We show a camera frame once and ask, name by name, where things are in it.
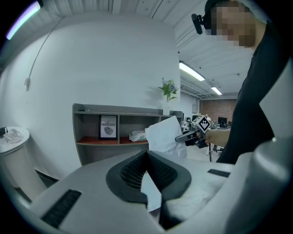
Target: potted plant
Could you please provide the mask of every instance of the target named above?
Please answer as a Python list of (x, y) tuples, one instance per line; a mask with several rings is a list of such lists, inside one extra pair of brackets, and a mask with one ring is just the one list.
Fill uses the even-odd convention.
[(163, 106), (163, 115), (170, 115), (170, 100), (175, 99), (177, 97), (171, 97), (172, 94), (177, 94), (178, 88), (174, 83), (174, 80), (164, 80), (162, 78), (162, 87), (159, 87), (161, 92), (166, 96), (167, 102)]

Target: brick wall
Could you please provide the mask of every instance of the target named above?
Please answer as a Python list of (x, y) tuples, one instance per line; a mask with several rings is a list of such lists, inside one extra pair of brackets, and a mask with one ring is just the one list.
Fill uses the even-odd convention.
[(207, 114), (214, 121), (218, 121), (218, 117), (227, 118), (227, 122), (232, 121), (236, 101), (236, 99), (200, 101), (200, 114)]

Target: paper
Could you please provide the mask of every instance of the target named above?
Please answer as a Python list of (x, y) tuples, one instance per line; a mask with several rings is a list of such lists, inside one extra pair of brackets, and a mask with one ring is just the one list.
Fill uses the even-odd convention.
[(167, 153), (180, 158), (187, 157), (185, 143), (175, 141), (177, 136), (182, 135), (176, 116), (151, 125), (145, 130), (149, 150)]

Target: gray shelf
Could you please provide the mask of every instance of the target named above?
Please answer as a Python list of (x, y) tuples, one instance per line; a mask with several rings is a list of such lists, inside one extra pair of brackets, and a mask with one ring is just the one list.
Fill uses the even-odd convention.
[[(117, 140), (98, 139), (100, 115), (118, 116)], [(166, 116), (159, 109), (73, 104), (73, 131), (81, 165), (135, 150), (148, 150), (147, 141), (131, 142), (128, 140), (128, 134), (134, 130), (144, 130), (173, 116), (176, 116), (181, 124), (183, 113), (180, 111), (171, 111), (170, 115)]]

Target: fluorescent light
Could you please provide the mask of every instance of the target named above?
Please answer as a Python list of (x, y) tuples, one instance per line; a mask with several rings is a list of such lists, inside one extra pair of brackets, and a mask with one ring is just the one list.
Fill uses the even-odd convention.
[(194, 71), (192, 68), (190, 68), (189, 66), (187, 66), (186, 64), (184, 64), (181, 61), (179, 62), (179, 68), (181, 70), (187, 72), (188, 74), (194, 76), (195, 78), (197, 78), (200, 81), (205, 80), (205, 78), (203, 78), (200, 74), (198, 74), (196, 71)]
[(212, 89), (219, 95), (222, 95), (222, 93), (216, 88), (216, 87), (212, 87)]
[(17, 19), (15, 24), (11, 27), (9, 32), (6, 35), (6, 38), (10, 40), (13, 35), (17, 32), (17, 30), (21, 27), (21, 25), (24, 24), (25, 21), (29, 19), (34, 13), (36, 13), (38, 10), (41, 9), (40, 4), (36, 1), (32, 3), (23, 13), (22, 15)]

